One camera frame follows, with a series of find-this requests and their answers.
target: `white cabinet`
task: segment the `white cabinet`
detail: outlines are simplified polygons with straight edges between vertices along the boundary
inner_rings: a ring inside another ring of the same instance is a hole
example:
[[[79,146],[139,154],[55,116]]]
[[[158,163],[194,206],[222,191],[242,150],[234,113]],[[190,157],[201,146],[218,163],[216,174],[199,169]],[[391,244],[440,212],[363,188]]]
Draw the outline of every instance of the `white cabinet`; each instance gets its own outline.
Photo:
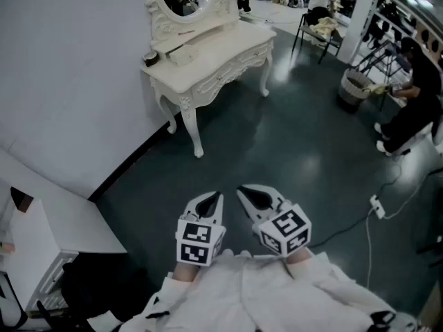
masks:
[[[95,204],[46,180],[0,150],[0,178],[34,197],[26,213],[14,210],[10,234],[15,252],[4,268],[25,311],[65,306],[63,265],[79,252],[126,253]]]

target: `dark gray floor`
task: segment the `dark gray floor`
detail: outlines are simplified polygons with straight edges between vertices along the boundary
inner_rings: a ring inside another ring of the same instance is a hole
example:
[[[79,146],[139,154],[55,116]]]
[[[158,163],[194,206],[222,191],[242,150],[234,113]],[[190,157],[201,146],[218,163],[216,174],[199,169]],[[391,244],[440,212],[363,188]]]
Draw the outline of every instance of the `dark gray floor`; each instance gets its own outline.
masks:
[[[345,65],[332,55],[317,65],[320,49],[306,42],[291,61],[292,43],[292,35],[278,31],[268,98],[258,91],[261,69],[253,68],[198,110],[203,158],[193,156],[181,124],[98,201],[111,229],[157,286],[174,267],[178,216],[199,194],[225,194],[224,247],[258,254],[267,251],[252,237],[251,223],[237,201],[235,188],[241,183],[274,186],[299,203],[313,223],[315,243],[365,215],[369,198],[398,175],[399,165],[402,177],[381,196],[388,213],[397,210],[428,170],[439,166],[440,157],[427,141],[397,163],[381,155],[372,125],[396,111],[394,102],[387,101],[383,113],[378,112],[379,100],[366,101],[354,115],[344,112],[335,97]],[[418,313],[437,279],[437,270],[427,268],[434,258],[415,254],[440,210],[437,179],[429,178],[395,219],[370,219],[371,288],[411,313]],[[323,250],[365,284],[364,224],[315,251]]]

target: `carved table leg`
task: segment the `carved table leg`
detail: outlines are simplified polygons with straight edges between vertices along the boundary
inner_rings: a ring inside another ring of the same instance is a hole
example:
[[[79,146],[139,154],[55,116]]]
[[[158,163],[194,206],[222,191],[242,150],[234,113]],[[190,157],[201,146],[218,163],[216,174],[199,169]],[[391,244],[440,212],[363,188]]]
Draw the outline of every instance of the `carved table leg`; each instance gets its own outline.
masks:
[[[269,49],[269,52],[266,56],[266,61],[264,63],[263,72],[262,72],[262,79],[260,80],[260,92],[264,97],[266,97],[269,94],[269,91],[266,90],[266,81],[268,80],[269,71],[271,70],[272,66],[272,54],[271,49]]]
[[[195,107],[192,104],[190,98],[180,97],[180,110],[186,129],[188,130],[192,142],[194,143],[194,155],[197,158],[201,158],[204,152],[203,147],[201,146],[199,129],[197,127],[197,116],[195,113]]]
[[[171,112],[171,109],[169,108],[168,101],[166,100],[166,97],[163,96],[160,91],[157,89],[155,85],[155,80],[151,77],[151,85],[154,87],[155,91],[155,100],[157,101],[158,106],[160,107],[161,111],[165,115],[166,119],[169,120],[169,127],[168,131],[171,134],[174,134],[177,129],[177,124],[175,122],[174,115]]]

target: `fiducial marker cube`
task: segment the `fiducial marker cube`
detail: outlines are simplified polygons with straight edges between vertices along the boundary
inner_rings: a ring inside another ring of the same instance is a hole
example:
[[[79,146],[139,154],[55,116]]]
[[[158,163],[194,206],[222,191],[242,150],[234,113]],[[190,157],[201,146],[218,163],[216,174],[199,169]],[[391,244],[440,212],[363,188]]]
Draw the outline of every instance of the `fiducial marker cube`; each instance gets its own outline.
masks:
[[[265,221],[258,230],[262,244],[283,257],[311,241],[311,221],[298,204]]]
[[[210,266],[222,246],[226,228],[201,221],[179,219],[175,238],[177,261],[196,266]]]

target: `electrical outlet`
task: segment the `electrical outlet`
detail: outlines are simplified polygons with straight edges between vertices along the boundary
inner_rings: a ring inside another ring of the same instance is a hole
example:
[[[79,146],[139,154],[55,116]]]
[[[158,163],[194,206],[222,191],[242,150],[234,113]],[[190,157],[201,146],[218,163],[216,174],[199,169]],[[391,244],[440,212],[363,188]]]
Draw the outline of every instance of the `electrical outlet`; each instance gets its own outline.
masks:
[[[372,209],[375,211],[375,214],[379,219],[382,219],[386,215],[383,206],[381,205],[379,199],[375,196],[375,194],[370,197],[369,203],[371,204]]]

